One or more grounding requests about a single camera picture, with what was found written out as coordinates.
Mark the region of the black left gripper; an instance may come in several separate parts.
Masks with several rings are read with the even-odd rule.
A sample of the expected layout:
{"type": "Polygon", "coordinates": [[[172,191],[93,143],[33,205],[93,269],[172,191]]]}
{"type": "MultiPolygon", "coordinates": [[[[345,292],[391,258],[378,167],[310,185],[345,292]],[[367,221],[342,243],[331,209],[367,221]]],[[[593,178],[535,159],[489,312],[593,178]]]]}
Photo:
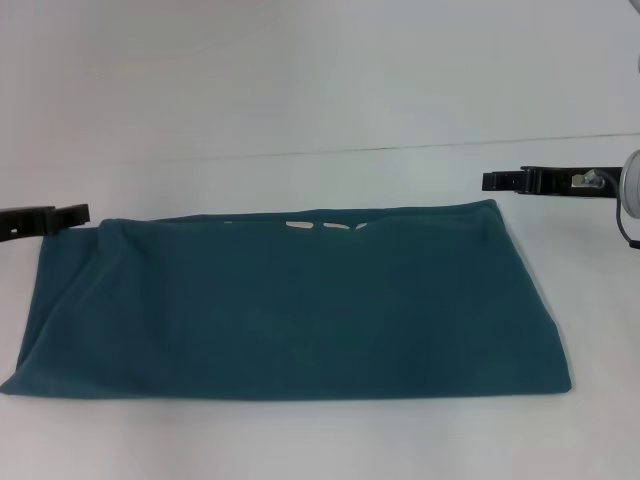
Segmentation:
{"type": "Polygon", "coordinates": [[[56,235],[89,222],[88,204],[3,209],[0,210],[0,243],[56,235]]]}

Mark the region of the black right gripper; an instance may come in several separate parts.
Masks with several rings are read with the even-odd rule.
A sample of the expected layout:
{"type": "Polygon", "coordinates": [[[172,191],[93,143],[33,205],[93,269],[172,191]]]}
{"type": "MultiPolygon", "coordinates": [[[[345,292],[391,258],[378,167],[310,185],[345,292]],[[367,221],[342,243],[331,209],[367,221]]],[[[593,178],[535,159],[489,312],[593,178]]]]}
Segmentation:
{"type": "Polygon", "coordinates": [[[591,181],[584,177],[591,170],[602,170],[616,181],[621,178],[621,167],[523,167],[519,171],[484,173],[482,190],[486,192],[511,191],[525,195],[562,196],[579,198],[613,198],[614,188],[606,180],[591,181]]]}

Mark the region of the teal blue t-shirt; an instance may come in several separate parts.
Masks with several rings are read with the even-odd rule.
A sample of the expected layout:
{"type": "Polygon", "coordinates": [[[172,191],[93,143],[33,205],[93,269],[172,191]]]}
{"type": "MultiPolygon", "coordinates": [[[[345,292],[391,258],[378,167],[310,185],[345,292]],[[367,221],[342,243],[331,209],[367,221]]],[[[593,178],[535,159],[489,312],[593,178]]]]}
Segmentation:
{"type": "Polygon", "coordinates": [[[41,246],[6,395],[562,394],[558,328],[491,200],[109,219],[41,246]]]}

